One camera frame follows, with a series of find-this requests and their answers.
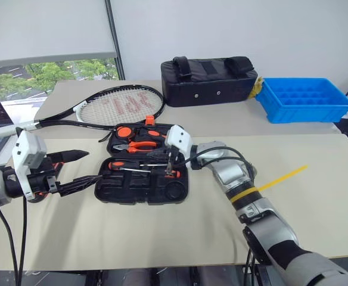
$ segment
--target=yellow ring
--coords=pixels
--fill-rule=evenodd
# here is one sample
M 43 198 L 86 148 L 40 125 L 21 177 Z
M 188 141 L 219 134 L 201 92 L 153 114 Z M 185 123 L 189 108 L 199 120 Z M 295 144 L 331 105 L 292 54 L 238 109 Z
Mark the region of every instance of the yellow ring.
M 237 195 L 234 195 L 232 198 L 230 198 L 230 202 L 231 203 L 234 203 L 236 202 L 237 200 L 239 200 L 240 198 L 243 198 L 245 197 L 246 195 L 249 195 L 251 194 L 252 192 L 256 192 L 257 191 L 257 188 L 255 186 L 249 188 L 249 189 L 246 189 L 245 191 L 243 192 L 240 192 L 239 194 Z

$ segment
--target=yellow stick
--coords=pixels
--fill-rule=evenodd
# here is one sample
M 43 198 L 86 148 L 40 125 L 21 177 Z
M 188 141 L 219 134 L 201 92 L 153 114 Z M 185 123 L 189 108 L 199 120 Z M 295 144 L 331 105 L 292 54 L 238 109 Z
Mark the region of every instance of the yellow stick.
M 268 188 L 270 188 L 270 187 L 272 187 L 272 186 L 274 186 L 274 185 L 276 185 L 276 184 L 278 184 L 278 183 L 280 183 L 280 182 L 282 182 L 282 181 L 285 181 L 286 179 L 288 179 L 288 178 L 294 176 L 295 174 L 300 173 L 301 171 L 304 171 L 306 168 L 307 168 L 307 165 L 302 166 L 301 168 L 298 168 L 297 170 L 294 170 L 294 171 L 292 171 L 292 172 L 286 174 L 285 176 L 282 176 L 282 177 L 280 177 L 280 178 L 274 180 L 274 181 L 271 182 L 271 183 L 268 183 L 268 184 L 265 184 L 264 186 L 261 186 L 261 187 L 258 188 L 257 190 L 258 190 L 259 192 L 264 191 L 265 189 L 268 189 Z

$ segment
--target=tennis racket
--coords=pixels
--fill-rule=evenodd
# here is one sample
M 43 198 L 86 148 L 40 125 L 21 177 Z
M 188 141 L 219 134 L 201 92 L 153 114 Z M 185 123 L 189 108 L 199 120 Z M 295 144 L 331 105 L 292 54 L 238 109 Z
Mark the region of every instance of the tennis racket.
M 0 138 L 16 134 L 16 127 L 36 130 L 47 126 L 72 125 L 113 130 L 123 122 L 143 122 L 146 115 L 157 118 L 164 108 L 162 94 L 144 85 L 123 85 L 97 92 L 74 107 L 42 120 L 0 127 Z M 63 120 L 76 113 L 78 121 Z

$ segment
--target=racket strings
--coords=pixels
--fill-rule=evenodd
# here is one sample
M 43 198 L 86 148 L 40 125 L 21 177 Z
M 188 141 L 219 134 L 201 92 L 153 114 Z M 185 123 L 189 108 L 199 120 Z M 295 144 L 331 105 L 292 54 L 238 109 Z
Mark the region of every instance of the racket strings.
M 138 122 L 161 108 L 162 99 L 147 89 L 122 89 L 96 97 L 79 111 L 82 121 L 98 125 Z

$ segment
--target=table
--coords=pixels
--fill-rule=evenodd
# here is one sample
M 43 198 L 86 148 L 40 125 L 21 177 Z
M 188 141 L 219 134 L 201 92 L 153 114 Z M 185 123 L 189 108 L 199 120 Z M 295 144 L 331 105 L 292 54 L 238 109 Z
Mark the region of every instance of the table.
M 133 83 L 160 89 L 159 81 Z M 60 82 L 37 118 L 60 111 L 52 109 L 57 101 L 64 110 L 87 97 L 88 92 L 119 84 Z M 75 97 L 64 96 L 66 92 Z M 241 116 L 248 117 L 250 124 L 239 120 Z M 243 152 L 259 171 L 257 186 L 309 165 L 264 195 L 294 228 L 302 247 L 328 257 L 348 256 L 348 138 L 333 124 L 272 125 L 255 100 L 212 107 L 167 107 L 158 121 L 182 125 L 196 135 L 195 143 L 221 140 Z M 109 156 L 106 142 L 97 143 L 106 132 L 56 126 L 37 133 L 46 138 L 49 152 L 90 152 L 64 166 L 61 182 L 97 174 L 101 162 Z M 94 197 L 94 187 L 29 204 L 24 269 L 69 271 L 244 263 L 247 247 L 241 234 L 243 226 L 211 172 L 190 170 L 189 181 L 189 196 L 181 204 L 104 204 Z M 21 200 L 14 200 L 2 210 L 19 251 Z M 0 222 L 0 270 L 9 269 L 11 254 Z

